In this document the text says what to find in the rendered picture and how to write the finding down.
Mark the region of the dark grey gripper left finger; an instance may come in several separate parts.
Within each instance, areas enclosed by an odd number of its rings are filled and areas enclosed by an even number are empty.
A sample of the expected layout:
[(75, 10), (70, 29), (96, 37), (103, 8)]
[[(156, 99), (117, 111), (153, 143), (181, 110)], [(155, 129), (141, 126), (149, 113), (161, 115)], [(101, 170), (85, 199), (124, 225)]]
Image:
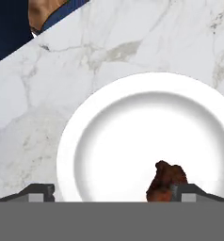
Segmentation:
[(19, 193), (0, 198), (0, 202), (54, 202), (54, 184), (31, 184)]

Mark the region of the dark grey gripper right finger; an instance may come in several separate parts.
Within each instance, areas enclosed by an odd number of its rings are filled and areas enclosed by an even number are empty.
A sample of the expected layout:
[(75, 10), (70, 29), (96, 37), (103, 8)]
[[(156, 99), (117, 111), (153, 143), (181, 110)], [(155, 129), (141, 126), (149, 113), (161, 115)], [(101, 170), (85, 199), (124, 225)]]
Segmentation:
[(180, 202), (206, 202), (206, 201), (219, 201), (224, 202), (224, 198), (217, 195), (209, 194), (200, 189), (197, 185), (172, 185), (171, 201)]

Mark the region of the brown chicken drumstick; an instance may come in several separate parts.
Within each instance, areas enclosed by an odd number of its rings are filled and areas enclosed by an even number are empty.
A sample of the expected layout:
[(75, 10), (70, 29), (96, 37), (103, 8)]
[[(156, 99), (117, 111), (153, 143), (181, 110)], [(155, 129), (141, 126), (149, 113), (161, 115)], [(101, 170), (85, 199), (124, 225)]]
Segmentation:
[(187, 184), (187, 178), (181, 166), (170, 165), (161, 160), (155, 164), (156, 174), (146, 191), (147, 202), (171, 201), (172, 186)]

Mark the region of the white round plate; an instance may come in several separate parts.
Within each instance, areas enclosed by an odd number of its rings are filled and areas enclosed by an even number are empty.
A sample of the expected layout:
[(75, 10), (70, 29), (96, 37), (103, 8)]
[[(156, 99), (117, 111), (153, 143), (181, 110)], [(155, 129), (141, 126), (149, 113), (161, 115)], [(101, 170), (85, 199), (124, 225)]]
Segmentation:
[(144, 201), (160, 160), (224, 197), (223, 95), (175, 73), (121, 78), (76, 109), (56, 173), (64, 201)]

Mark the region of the wooden stool with blue frame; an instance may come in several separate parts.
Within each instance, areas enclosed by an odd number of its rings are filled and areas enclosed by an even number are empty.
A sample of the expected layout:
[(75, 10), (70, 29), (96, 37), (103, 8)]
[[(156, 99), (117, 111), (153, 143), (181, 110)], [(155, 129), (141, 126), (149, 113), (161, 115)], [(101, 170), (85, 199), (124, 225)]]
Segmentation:
[(30, 29), (38, 36), (89, 0), (28, 0)]

